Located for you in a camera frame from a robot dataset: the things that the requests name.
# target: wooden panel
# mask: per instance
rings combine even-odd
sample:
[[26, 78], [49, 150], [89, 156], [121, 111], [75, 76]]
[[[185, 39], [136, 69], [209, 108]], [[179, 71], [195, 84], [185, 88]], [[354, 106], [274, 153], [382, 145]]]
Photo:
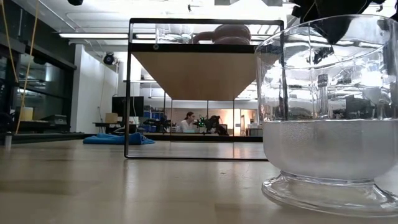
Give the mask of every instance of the wooden panel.
[[173, 100], [234, 100], [256, 79], [254, 54], [133, 54]]

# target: blue cloth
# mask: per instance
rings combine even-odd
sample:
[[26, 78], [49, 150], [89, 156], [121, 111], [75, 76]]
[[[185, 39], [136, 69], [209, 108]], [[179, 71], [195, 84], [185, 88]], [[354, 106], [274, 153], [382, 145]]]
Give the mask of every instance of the blue cloth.
[[[148, 139], [141, 133], [134, 133], [129, 135], [129, 144], [153, 144], [154, 140]], [[124, 136], [116, 136], [112, 134], [97, 134], [90, 136], [83, 140], [83, 144], [124, 144]]]

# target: person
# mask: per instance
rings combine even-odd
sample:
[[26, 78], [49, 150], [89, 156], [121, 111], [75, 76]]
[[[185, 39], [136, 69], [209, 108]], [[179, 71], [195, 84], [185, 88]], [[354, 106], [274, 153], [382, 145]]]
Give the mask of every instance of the person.
[[197, 127], [194, 125], [195, 114], [189, 111], [183, 121], [180, 123], [180, 130], [183, 133], [194, 133]]

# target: yellow rope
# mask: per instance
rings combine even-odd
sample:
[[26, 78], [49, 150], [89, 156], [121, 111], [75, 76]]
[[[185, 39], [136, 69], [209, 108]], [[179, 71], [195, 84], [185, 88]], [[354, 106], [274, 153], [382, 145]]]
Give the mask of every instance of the yellow rope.
[[6, 37], [7, 37], [7, 44], [8, 44], [8, 49], [10, 51], [10, 58], [11, 58], [11, 64], [12, 64], [12, 71], [14, 71], [14, 76], [15, 76], [15, 82], [18, 83], [18, 76], [17, 76], [17, 70], [15, 69], [14, 65], [14, 58], [12, 57], [12, 50], [11, 50], [11, 44], [10, 44], [10, 36], [8, 34], [8, 26], [7, 26], [7, 19], [6, 19], [6, 10], [5, 10], [5, 5], [4, 1], [0, 0], [0, 5], [2, 9], [2, 16], [4, 18], [4, 26], [6, 28]]
[[[36, 33], [36, 26], [37, 26], [37, 17], [39, 15], [39, 0], [36, 1], [36, 12], [35, 12], [35, 24], [33, 26], [33, 34], [32, 34], [32, 43], [30, 44], [30, 53], [29, 53], [29, 58], [32, 58], [32, 53], [33, 53], [33, 46], [35, 44], [35, 33]], [[27, 86], [27, 78], [29, 77], [29, 70], [30, 70], [30, 63], [32, 60], [29, 60], [29, 63], [27, 64], [27, 69], [26, 69], [26, 77], [25, 77], [25, 83], [24, 83], [24, 92], [22, 94], [22, 103], [21, 103], [21, 110], [19, 112], [19, 119], [18, 119], [18, 124], [17, 124], [17, 129], [15, 131], [16, 134], [18, 134], [19, 130], [19, 125], [21, 123], [21, 116], [22, 116], [22, 111], [24, 109], [24, 102], [25, 102], [25, 92], [26, 92], [26, 86]]]

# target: glass base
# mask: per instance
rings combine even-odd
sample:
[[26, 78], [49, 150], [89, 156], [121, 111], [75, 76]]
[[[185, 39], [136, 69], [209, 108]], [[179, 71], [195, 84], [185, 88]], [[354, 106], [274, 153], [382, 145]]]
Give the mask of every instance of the glass base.
[[262, 193], [275, 203], [352, 217], [398, 216], [398, 197], [373, 180], [331, 180], [280, 172], [262, 183]]

